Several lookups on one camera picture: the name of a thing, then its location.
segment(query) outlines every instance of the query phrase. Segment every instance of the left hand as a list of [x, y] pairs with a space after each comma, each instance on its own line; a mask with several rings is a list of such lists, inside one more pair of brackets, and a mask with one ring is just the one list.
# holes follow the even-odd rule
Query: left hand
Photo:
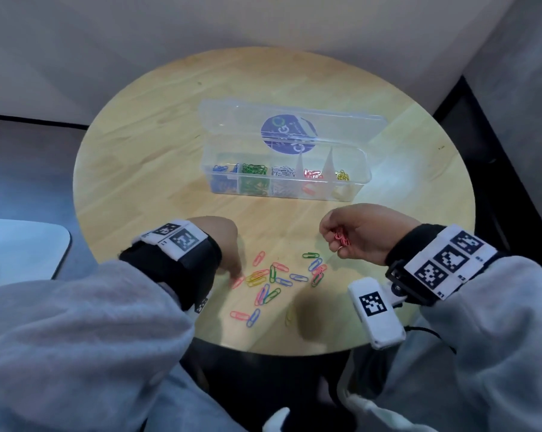
[[231, 280], [241, 276], [241, 259], [238, 255], [238, 230], [235, 223], [228, 218], [223, 217], [193, 217], [188, 218], [203, 232], [210, 235], [221, 248], [221, 265], [219, 268], [228, 271], [231, 274]]

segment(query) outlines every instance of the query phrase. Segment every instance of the white sensor device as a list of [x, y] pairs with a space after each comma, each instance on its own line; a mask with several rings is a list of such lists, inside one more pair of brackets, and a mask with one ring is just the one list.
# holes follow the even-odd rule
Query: white sensor device
[[391, 285], [384, 291], [372, 277], [355, 280], [347, 289], [373, 348], [379, 350], [405, 340], [405, 329], [395, 315], [393, 305], [404, 302], [406, 297], [395, 295]]

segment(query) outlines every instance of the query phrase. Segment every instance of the black cable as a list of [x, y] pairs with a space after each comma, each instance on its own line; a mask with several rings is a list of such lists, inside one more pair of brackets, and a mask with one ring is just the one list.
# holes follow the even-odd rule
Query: black cable
[[[421, 332], [427, 332], [429, 334], [433, 334], [434, 336], [436, 336], [437, 338], [439, 338], [441, 341], [443, 341], [443, 338], [440, 337], [440, 335], [438, 333], [436, 333], [435, 331], [431, 330], [431, 329], [427, 329], [426, 327], [419, 327], [419, 326], [405, 326], [405, 332], [409, 332], [409, 331], [421, 331]], [[456, 355], [457, 354], [457, 351], [451, 347], [450, 345], [447, 345], [448, 348], [451, 349], [451, 351]]]

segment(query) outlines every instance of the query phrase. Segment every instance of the gray wall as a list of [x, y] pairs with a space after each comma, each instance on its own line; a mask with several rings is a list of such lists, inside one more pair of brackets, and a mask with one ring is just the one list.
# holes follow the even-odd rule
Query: gray wall
[[542, 0], [517, 0], [464, 75], [542, 217]]
[[324, 53], [433, 111], [513, 0], [0, 0], [0, 114], [88, 124], [121, 88], [213, 48]]

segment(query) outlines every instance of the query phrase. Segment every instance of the white wall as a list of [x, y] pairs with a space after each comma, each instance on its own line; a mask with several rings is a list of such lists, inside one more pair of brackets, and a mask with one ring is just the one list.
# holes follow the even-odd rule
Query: white wall
[[213, 48], [279, 45], [380, 75], [432, 112], [513, 0], [0, 0], [0, 114], [88, 124]]

